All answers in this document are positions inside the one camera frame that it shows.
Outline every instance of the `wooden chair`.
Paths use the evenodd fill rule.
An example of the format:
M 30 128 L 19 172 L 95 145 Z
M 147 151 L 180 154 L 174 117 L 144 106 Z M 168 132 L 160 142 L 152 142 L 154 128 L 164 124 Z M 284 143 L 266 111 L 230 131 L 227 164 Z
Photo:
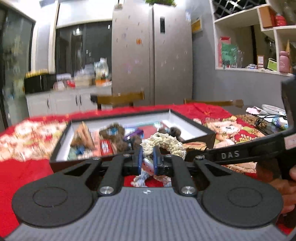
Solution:
M 188 103 L 205 103 L 217 106 L 236 106 L 238 108 L 243 108 L 244 101 L 243 100 L 227 100 L 227 101 L 196 101 L 192 99 L 184 99 L 184 104 Z
M 144 100 L 144 99 L 145 99 L 144 91 L 127 93 L 127 94 L 118 93 L 116 96 L 91 95 L 91 101 L 93 103 L 97 103 L 98 110 L 102 109 L 103 104 L 112 105 L 113 107 L 128 104 L 129 106 L 133 107 L 134 101 Z

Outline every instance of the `hand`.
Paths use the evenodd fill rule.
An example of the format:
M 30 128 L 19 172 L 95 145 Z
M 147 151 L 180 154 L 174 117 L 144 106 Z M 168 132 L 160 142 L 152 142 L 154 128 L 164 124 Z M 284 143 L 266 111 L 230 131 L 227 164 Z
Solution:
M 256 165 L 257 177 L 259 180 L 269 183 L 277 189 L 283 197 L 284 206 L 281 213 L 288 213 L 294 210 L 296 204 L 296 166 L 290 169 L 291 180 L 273 179 L 273 172 Z
M 269 183 L 282 194 L 284 207 L 281 213 L 293 211 L 296 204 L 296 166 L 290 169 L 289 174 L 293 181 L 277 178 Z

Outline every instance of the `black microwave oven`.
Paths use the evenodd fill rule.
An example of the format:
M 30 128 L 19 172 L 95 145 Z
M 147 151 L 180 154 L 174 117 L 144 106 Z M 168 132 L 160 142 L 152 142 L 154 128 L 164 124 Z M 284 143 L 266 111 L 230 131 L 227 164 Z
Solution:
M 53 89 L 56 74 L 42 74 L 24 79 L 25 94 L 34 94 Z

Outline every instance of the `white label sticker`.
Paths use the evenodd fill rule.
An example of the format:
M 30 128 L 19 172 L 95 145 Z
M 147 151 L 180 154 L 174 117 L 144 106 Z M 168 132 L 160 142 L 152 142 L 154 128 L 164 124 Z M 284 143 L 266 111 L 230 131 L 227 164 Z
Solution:
M 285 140 L 285 148 L 286 150 L 290 150 L 296 147 L 296 134 L 284 137 Z

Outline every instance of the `white plate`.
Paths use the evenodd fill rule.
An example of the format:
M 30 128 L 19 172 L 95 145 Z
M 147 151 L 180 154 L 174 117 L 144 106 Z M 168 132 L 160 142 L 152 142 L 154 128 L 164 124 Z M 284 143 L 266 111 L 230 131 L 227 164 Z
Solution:
M 272 105 L 267 105 L 267 104 L 263 104 L 262 109 L 272 115 L 278 115 L 280 112 L 282 112 L 284 114 L 286 113 L 286 111 L 284 109 L 281 109 L 281 108 L 278 108 L 278 107 L 275 107 Z

